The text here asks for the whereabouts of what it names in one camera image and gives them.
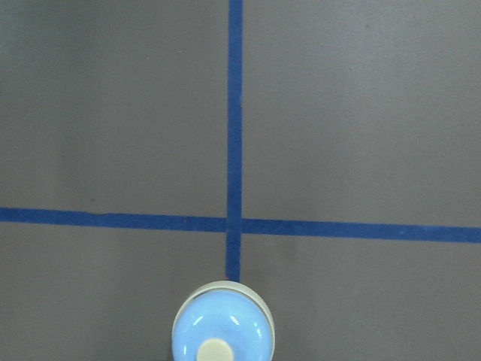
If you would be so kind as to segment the blue call bell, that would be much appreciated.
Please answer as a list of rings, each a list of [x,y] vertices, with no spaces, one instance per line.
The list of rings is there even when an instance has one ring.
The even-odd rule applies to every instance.
[[[268,305],[234,281],[214,281],[193,291],[171,330],[173,360],[272,360],[275,346]]]

